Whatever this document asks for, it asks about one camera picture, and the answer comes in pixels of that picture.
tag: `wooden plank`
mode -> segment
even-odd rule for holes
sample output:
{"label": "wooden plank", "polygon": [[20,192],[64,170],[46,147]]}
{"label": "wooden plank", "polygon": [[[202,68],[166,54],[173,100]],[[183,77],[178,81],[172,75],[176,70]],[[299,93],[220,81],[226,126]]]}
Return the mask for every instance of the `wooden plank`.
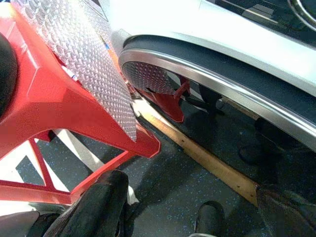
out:
{"label": "wooden plank", "polygon": [[181,146],[184,149],[184,152],[196,162],[221,179],[225,184],[243,196],[250,203],[258,206],[256,197],[256,188],[258,187],[257,183],[222,162],[215,155],[192,141],[176,128],[163,123],[147,112],[140,111],[140,113],[148,122]]}

